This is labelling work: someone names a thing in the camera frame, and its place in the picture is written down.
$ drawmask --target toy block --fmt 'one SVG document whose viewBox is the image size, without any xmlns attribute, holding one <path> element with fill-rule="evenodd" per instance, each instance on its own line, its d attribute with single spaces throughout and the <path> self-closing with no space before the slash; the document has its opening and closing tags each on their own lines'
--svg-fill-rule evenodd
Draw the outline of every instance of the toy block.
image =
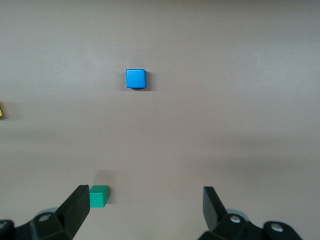
<svg viewBox="0 0 320 240">
<path fill-rule="evenodd" d="M 126 87 L 128 89 L 145 89 L 147 87 L 147 71 L 144 69 L 127 69 Z"/>
<path fill-rule="evenodd" d="M 90 207 L 104 208 L 109 200 L 109 187 L 107 185 L 94 185 L 90 189 Z"/>
</svg>

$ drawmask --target front face of blue cube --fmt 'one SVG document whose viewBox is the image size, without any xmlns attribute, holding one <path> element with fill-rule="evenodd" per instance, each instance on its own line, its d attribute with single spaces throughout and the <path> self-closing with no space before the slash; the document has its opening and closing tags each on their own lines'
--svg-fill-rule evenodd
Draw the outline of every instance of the front face of blue cube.
<svg viewBox="0 0 320 240">
<path fill-rule="evenodd" d="M 147 72 L 144 69 L 126 70 L 126 87 L 129 89 L 145 89 L 147 87 Z"/>
</svg>

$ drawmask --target teal cube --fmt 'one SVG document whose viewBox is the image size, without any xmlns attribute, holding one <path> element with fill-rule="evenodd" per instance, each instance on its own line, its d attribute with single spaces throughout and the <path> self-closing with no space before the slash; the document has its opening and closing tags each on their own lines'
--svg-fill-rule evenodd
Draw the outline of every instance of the teal cube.
<svg viewBox="0 0 320 240">
<path fill-rule="evenodd" d="M 109 200 L 109 187 L 107 185 L 95 185 L 90 189 L 90 207 L 104 208 Z"/>
</svg>

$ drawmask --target bolt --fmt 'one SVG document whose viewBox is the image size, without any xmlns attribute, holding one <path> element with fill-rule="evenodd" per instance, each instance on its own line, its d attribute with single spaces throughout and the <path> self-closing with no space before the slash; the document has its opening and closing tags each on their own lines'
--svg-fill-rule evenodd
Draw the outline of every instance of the bolt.
<svg viewBox="0 0 320 240">
<path fill-rule="evenodd" d="M 0 223 L 0 229 L 2 229 L 6 224 L 7 224 L 6 221 L 4 221 L 3 223 Z"/>
<path fill-rule="evenodd" d="M 50 218 L 51 214 L 43 215 L 39 218 L 39 222 L 47 221 Z"/>
<path fill-rule="evenodd" d="M 241 222 L 240 218 L 236 215 L 232 215 L 230 217 L 231 222 L 235 223 L 235 224 L 239 224 Z"/>
<path fill-rule="evenodd" d="M 272 228 L 274 231 L 278 232 L 278 233 L 282 233 L 282 232 L 284 231 L 284 229 L 282 228 L 282 226 L 279 225 L 279 224 L 277 224 L 277 223 L 272 223 L 272 224 L 271 224 L 271 228 Z"/>
</svg>

